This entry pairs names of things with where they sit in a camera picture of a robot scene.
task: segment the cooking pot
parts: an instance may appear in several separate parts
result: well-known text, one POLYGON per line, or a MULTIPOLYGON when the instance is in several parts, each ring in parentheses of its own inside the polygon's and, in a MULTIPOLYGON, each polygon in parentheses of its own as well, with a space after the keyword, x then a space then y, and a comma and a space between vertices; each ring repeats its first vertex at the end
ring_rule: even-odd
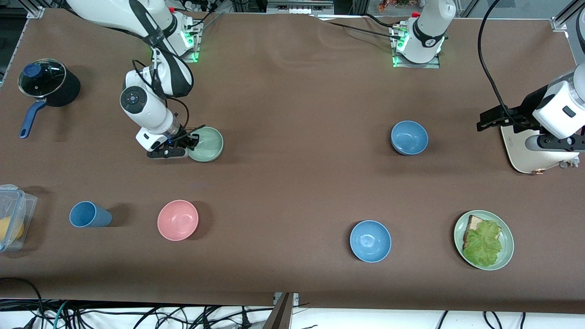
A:
POLYGON ((20 138, 27 138, 36 113, 45 106, 62 107, 79 94, 79 79, 63 63, 55 59, 34 61, 22 70, 18 77, 18 88, 37 101, 26 111, 20 129, 20 138))

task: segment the robotic arm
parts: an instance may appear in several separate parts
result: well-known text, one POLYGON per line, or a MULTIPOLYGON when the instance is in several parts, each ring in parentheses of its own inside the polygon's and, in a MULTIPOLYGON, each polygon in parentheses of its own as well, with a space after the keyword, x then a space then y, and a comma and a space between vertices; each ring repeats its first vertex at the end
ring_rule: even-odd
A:
POLYGON ((441 51, 445 32, 455 17, 453 0, 430 0, 419 17, 406 21, 404 41, 396 50, 413 63, 428 63, 441 51))
POLYGON ((480 114, 477 131, 494 126, 539 131, 525 141, 529 150, 585 152, 585 64, 532 92, 518 107, 496 106, 480 114))
POLYGON ((128 32, 152 47, 182 56, 194 45, 185 35, 193 18, 166 7, 164 0, 67 0, 81 18, 106 28, 128 32))
POLYGON ((192 18, 171 13, 164 0, 68 0, 82 18, 98 25, 122 30, 146 42, 153 51, 153 64, 126 73, 120 105, 139 126, 136 140, 154 159, 186 157, 198 135, 186 132, 164 105, 167 97, 186 96, 193 75, 179 57, 193 45, 184 35, 193 27, 192 18))
POLYGON ((195 148, 198 135, 192 135, 179 124, 173 113, 149 88, 131 86, 120 95, 120 106, 124 112, 142 128, 136 140, 152 159, 186 157, 186 149, 195 148))

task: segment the green plate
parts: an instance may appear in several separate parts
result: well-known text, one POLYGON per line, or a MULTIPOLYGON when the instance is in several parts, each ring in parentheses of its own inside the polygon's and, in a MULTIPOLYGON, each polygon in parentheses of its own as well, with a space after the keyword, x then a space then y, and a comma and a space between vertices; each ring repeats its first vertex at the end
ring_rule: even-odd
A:
POLYGON ((463 259, 465 259, 466 262, 482 270, 499 270, 506 266, 506 264, 508 264, 510 259, 512 259, 512 255, 514 254, 514 238, 512 237, 512 232, 510 232, 510 228, 508 228, 508 225, 506 225, 506 223, 504 223, 504 221, 500 217, 485 210, 472 210, 463 214, 463 216, 461 216, 457 221, 457 224, 455 224, 453 239, 455 240, 455 247, 457 248, 457 251, 459 251, 461 257, 463 257, 463 259), (475 265, 474 263, 471 263, 469 260, 467 260, 465 256, 463 256, 463 236, 465 235, 465 230, 467 229, 467 225, 469 224, 470 215, 475 215, 481 218, 482 220, 496 221, 498 226, 502 229, 500 237, 498 238, 498 240, 500 240, 500 243, 502 244, 502 250, 500 250, 500 252, 498 253, 498 259, 493 265, 490 266, 475 265))
POLYGON ((211 127, 203 127, 193 132, 199 134, 199 143, 194 150, 187 149, 187 154, 195 161, 211 162, 223 151, 223 136, 211 127))

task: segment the blue cup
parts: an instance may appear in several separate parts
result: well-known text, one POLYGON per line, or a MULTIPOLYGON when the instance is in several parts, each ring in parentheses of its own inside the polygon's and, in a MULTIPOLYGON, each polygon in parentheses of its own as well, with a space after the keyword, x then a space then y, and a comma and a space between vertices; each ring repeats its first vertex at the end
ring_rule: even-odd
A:
POLYGON ((75 227, 104 227, 112 221, 112 214, 90 201, 76 204, 69 212, 69 222, 75 227))

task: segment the clear plastic lid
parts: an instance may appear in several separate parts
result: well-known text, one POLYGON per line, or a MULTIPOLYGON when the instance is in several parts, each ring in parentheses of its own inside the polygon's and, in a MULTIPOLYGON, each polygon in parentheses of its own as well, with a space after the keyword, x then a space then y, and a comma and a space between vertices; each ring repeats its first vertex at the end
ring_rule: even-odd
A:
POLYGON ((44 97, 59 89, 65 81, 65 65, 55 59, 41 59, 25 66, 18 87, 25 95, 44 97))
POLYGON ((0 186, 0 249, 18 235, 24 219, 24 193, 14 185, 0 186))

